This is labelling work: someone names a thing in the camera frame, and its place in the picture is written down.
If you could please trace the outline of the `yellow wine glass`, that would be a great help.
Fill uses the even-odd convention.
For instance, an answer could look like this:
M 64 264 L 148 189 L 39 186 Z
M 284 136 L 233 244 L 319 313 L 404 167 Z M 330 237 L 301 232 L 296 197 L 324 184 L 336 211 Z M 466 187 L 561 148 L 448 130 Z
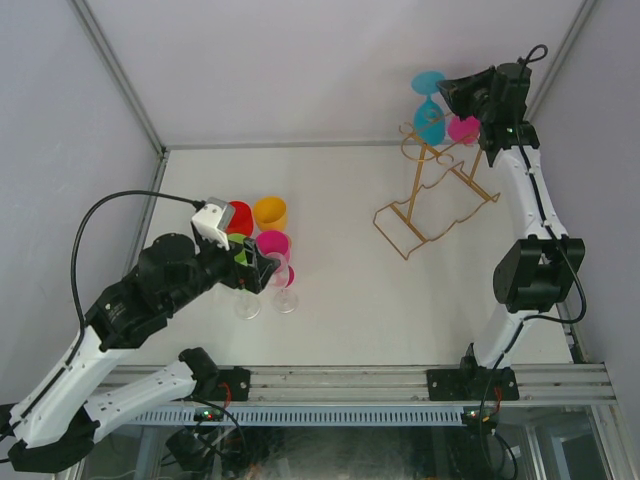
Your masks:
M 288 235 L 288 207 L 282 198 L 268 196 L 258 200 L 252 208 L 252 214 L 260 233 L 276 230 Z

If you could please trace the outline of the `magenta wine glass front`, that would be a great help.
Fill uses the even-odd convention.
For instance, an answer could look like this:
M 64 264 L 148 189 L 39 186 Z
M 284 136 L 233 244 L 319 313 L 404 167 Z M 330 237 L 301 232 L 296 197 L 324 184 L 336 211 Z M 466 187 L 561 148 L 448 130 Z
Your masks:
M 283 254 L 291 266 L 291 241 L 285 233 L 276 230 L 262 232 L 256 237 L 256 244 L 265 254 L 272 252 Z

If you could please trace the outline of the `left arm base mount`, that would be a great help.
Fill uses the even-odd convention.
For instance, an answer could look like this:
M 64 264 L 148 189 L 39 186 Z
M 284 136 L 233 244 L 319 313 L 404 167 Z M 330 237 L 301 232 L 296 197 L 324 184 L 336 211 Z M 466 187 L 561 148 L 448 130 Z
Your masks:
M 211 402 L 246 402 L 250 387 L 251 371 L 235 366 L 219 370 L 215 379 L 198 381 L 192 396 Z

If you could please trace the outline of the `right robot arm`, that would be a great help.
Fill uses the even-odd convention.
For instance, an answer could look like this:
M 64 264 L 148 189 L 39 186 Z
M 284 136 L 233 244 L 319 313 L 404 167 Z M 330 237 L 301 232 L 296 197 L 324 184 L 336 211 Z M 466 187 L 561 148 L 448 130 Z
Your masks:
M 457 369 L 461 391 L 480 399 L 495 386 L 495 373 L 511 365 L 512 353 L 536 322 L 562 324 L 550 310 L 572 289 L 584 298 L 578 271 L 585 243 L 559 220 L 542 173 L 540 142 L 525 120 L 531 70 L 524 59 L 437 83 L 449 109 L 480 123 L 479 145 L 489 167 L 506 185 L 515 241 L 493 273 L 498 303 Z

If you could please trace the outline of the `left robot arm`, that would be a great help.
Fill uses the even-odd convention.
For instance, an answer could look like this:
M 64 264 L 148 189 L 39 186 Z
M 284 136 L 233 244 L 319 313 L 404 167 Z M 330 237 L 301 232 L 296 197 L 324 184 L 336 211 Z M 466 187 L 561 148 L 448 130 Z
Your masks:
M 201 347 L 124 387 L 96 388 L 125 358 L 167 327 L 181 309 L 217 284 L 259 294 L 279 269 L 254 240 L 229 248 L 165 234 L 137 264 L 107 287 L 85 316 L 69 353 L 23 401 L 1 408 L 1 431 L 15 438 L 7 461 L 17 472 L 59 473 L 103 438 L 166 402 L 206 400 L 218 390 L 219 368 Z

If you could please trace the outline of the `red wine glass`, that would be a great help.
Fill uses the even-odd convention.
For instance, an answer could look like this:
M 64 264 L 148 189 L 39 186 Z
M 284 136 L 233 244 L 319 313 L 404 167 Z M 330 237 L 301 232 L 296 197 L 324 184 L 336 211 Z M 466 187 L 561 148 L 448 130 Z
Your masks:
M 227 234 L 242 234 L 252 236 L 254 231 L 254 219 L 251 206 L 242 201 L 231 201 L 234 209 L 233 216 L 226 228 Z

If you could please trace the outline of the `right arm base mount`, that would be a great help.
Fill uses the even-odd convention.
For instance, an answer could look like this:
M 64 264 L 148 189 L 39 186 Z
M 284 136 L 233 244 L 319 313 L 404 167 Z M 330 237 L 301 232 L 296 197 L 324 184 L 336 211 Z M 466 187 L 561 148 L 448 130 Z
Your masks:
M 431 401 L 506 401 L 520 399 L 515 372 L 510 368 L 491 370 L 480 368 L 469 373 L 461 368 L 429 369 L 426 372 Z

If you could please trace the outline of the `magenta wine glass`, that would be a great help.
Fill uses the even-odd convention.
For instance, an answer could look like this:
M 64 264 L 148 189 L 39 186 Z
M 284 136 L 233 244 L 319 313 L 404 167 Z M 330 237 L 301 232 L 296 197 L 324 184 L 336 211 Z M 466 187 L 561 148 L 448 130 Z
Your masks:
M 479 137 L 481 122 L 473 116 L 461 119 L 454 116 L 446 132 L 453 144 L 473 145 Z
M 276 230 L 262 232 L 256 237 L 256 244 L 265 254 L 272 252 L 283 254 L 291 266 L 291 241 L 285 233 Z

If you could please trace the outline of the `blue wine glass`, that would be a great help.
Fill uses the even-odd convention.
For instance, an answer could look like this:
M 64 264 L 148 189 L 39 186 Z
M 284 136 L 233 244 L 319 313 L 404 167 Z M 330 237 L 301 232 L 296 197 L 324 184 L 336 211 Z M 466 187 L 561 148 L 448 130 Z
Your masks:
M 411 81 L 412 90 L 425 97 L 414 114 L 413 126 L 419 138 L 430 146 L 440 145 L 445 138 L 445 114 L 433 100 L 439 92 L 437 83 L 444 79 L 443 73 L 430 70 L 419 73 Z

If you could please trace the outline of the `clear wine glass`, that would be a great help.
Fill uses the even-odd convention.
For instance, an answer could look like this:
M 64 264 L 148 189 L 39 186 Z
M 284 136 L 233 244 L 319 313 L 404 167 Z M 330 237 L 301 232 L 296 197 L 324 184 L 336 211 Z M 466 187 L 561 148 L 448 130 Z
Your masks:
M 295 272 L 283 254 L 272 252 L 268 253 L 267 257 L 278 262 L 269 282 L 274 290 L 271 300 L 272 306 L 281 314 L 292 313 L 299 305 L 297 295 L 291 290 Z
M 217 287 L 217 290 L 223 298 L 232 303 L 234 313 L 239 319 L 249 321 L 256 318 L 261 312 L 259 298 L 246 289 L 231 289 L 221 285 Z

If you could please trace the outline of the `clear wine glass front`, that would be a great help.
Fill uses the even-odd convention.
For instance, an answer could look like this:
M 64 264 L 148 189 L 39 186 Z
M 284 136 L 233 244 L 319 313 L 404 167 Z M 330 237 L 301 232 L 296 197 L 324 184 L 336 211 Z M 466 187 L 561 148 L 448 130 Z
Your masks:
M 261 312 L 259 298 L 246 289 L 231 289 L 221 285 L 217 287 L 217 290 L 223 298 L 232 303 L 234 313 L 239 319 L 249 321 L 256 318 Z

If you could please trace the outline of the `green wine glass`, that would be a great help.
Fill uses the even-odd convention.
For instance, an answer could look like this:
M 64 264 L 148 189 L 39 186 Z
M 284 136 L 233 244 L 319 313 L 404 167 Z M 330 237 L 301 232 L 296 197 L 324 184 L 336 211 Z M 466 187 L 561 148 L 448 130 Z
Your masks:
M 231 250 L 235 253 L 235 262 L 240 265 L 247 266 L 248 260 L 245 249 L 245 240 L 247 236 L 242 233 L 231 233 L 227 235 L 227 238 L 229 240 Z

